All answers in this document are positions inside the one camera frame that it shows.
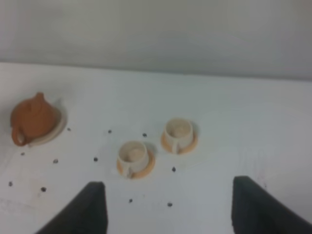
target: cup handle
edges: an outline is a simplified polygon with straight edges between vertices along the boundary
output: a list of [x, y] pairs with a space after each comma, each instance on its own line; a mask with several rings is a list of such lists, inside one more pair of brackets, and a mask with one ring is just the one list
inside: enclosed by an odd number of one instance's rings
[[[19, 139], [19, 136], [22, 135], [23, 136], [23, 141], [21, 142]], [[23, 132], [20, 130], [20, 126], [16, 125], [13, 127], [12, 130], [12, 140], [14, 141], [14, 143], [18, 146], [24, 146], [27, 144], [28, 139], [26, 138], [26, 136], [23, 134]]]
[[179, 141], [177, 139], [174, 140], [174, 143], [172, 144], [172, 153], [177, 155], [179, 153]]
[[122, 175], [126, 178], [131, 178], [132, 177], [132, 170], [130, 166], [126, 166], [125, 168], [122, 169]]

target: white tabletop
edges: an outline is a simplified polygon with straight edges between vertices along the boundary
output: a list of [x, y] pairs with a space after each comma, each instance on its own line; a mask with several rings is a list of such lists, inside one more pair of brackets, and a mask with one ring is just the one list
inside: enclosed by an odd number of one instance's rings
[[[10, 112], [37, 91], [66, 110], [71, 131], [17, 147]], [[197, 130], [187, 155], [160, 145], [173, 117]], [[311, 82], [0, 63], [0, 127], [1, 233], [34, 233], [89, 181], [103, 181], [109, 234], [231, 234], [235, 175], [249, 175], [312, 221]], [[116, 172], [117, 148], [129, 139], [155, 150], [144, 179]]]

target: white cup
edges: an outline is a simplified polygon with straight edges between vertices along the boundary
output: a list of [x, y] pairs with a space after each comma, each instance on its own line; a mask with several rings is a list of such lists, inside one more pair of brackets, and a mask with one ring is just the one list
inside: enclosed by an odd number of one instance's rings
[[140, 141], [128, 141], [120, 148], [118, 160], [122, 167], [122, 175], [131, 178], [133, 173], [142, 171], [148, 165], [147, 148]]
[[186, 119], [171, 119], [165, 126], [165, 137], [166, 142], [171, 146], [172, 153], [178, 154], [180, 150], [193, 142], [193, 126]]

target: white wall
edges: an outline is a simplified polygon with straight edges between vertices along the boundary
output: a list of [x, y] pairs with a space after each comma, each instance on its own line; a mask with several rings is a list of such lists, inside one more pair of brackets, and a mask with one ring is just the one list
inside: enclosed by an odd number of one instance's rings
[[312, 77], [311, 0], [0, 0], [0, 60]]

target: brown teapot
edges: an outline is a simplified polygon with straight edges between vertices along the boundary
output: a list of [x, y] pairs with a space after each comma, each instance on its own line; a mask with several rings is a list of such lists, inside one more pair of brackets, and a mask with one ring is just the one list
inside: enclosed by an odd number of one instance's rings
[[54, 108], [46, 102], [43, 93], [19, 103], [11, 113], [12, 139], [18, 146], [42, 137], [55, 127]]

